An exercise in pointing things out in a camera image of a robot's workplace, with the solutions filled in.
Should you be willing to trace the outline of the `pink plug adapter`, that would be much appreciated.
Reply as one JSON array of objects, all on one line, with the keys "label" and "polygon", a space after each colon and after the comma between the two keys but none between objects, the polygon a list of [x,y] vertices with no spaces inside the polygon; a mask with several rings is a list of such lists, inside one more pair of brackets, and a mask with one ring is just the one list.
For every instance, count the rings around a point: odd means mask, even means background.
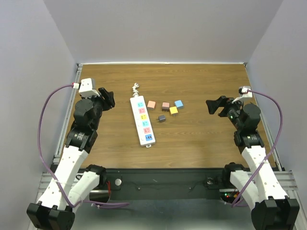
[{"label": "pink plug adapter", "polygon": [[155,101],[148,101],[147,109],[154,110],[155,106],[156,106],[156,102]]}]

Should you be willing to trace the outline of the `mauve brown plug adapter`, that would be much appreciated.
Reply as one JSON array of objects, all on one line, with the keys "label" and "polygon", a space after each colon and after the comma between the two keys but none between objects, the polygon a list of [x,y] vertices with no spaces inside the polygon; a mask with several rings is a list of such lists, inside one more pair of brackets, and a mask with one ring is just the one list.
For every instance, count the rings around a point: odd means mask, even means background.
[{"label": "mauve brown plug adapter", "polygon": [[169,108],[170,108],[170,103],[167,102],[162,103],[162,111],[169,112]]}]

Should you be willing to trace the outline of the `dark grey plug adapter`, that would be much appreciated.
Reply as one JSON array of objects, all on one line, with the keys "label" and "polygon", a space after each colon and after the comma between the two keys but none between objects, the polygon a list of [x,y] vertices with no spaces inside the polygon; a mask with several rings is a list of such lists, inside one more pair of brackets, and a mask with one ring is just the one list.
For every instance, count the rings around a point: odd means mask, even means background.
[{"label": "dark grey plug adapter", "polygon": [[161,122],[165,122],[166,121],[166,117],[165,117],[165,115],[160,115],[160,116],[158,116],[158,119],[157,119],[160,123]]}]

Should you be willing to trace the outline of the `white power strip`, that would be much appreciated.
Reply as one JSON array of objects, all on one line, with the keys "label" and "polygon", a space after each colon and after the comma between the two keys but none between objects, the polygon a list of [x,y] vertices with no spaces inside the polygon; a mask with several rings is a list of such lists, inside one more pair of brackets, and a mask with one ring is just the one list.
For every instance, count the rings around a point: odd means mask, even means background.
[{"label": "white power strip", "polygon": [[138,88],[139,84],[134,83],[132,87],[132,97],[130,98],[130,104],[135,120],[140,146],[150,148],[153,144],[155,144],[155,137],[144,97],[139,95]]}]

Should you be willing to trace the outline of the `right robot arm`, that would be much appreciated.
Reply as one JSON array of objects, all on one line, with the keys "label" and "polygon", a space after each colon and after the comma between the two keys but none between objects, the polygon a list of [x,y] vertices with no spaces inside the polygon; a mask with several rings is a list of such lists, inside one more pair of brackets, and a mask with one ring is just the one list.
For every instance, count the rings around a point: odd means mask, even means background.
[{"label": "right robot arm", "polygon": [[226,96],[207,100],[206,104],[211,115],[221,107],[219,116],[227,117],[234,125],[234,142],[252,173],[249,176],[240,164],[230,163],[224,167],[221,183],[239,191],[232,205],[244,200],[257,230],[292,230],[300,206],[296,199],[289,198],[267,160],[264,143],[257,131],[261,110],[253,103],[243,104],[239,98]]}]

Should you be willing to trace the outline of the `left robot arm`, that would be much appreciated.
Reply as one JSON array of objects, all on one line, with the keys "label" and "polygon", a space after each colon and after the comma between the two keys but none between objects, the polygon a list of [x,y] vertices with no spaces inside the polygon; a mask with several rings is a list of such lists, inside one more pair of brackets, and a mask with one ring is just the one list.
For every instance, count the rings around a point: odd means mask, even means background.
[{"label": "left robot arm", "polygon": [[59,165],[50,173],[52,179],[45,192],[26,211],[33,225],[41,230],[71,229],[76,210],[88,202],[91,190],[106,185],[106,170],[97,165],[90,165],[76,184],[74,180],[98,137],[102,113],[115,107],[114,93],[99,88],[88,97],[80,95]]}]

